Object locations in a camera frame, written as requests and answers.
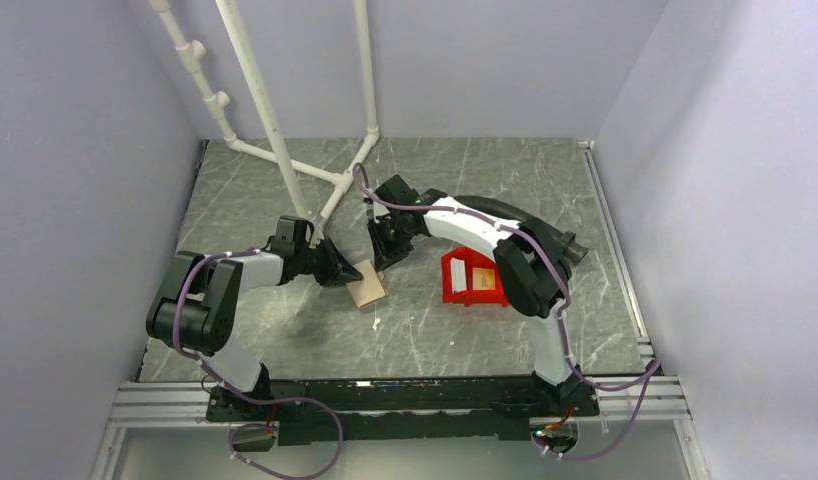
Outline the beige card holder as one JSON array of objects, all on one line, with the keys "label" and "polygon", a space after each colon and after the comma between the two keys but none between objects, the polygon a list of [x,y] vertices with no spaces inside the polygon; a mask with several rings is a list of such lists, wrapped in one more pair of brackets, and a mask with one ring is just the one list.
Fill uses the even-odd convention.
[{"label": "beige card holder", "polygon": [[354,268],[362,274],[362,279],[350,282],[346,288],[359,309],[372,305],[388,295],[384,285],[384,274],[377,272],[370,260],[359,262]]}]

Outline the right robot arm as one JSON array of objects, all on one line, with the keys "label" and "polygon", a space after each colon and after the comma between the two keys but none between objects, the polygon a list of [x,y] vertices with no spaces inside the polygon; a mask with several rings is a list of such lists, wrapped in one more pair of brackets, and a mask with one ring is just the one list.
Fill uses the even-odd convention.
[{"label": "right robot arm", "polygon": [[573,234],[558,233],[529,214],[494,213],[484,208],[484,197],[453,197],[436,189],[419,193],[398,175],[376,190],[363,168],[356,168],[353,178],[367,204],[375,269],[405,259],[418,235],[455,242],[494,262],[509,305],[529,319],[538,406],[549,415],[570,407],[581,384],[562,330],[571,304],[566,251]]}]

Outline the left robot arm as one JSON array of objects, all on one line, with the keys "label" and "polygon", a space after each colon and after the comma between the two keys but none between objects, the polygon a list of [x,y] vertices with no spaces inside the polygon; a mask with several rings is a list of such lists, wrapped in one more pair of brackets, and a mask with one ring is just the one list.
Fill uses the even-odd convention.
[{"label": "left robot arm", "polygon": [[363,278],[331,239],[313,241],[314,232],[312,222],[283,216],[262,248],[214,255],[179,251],[148,309],[148,336],[195,361],[233,394],[233,407],[246,419],[264,417],[273,394],[267,367],[233,335],[239,296],[300,275],[322,287]]}]

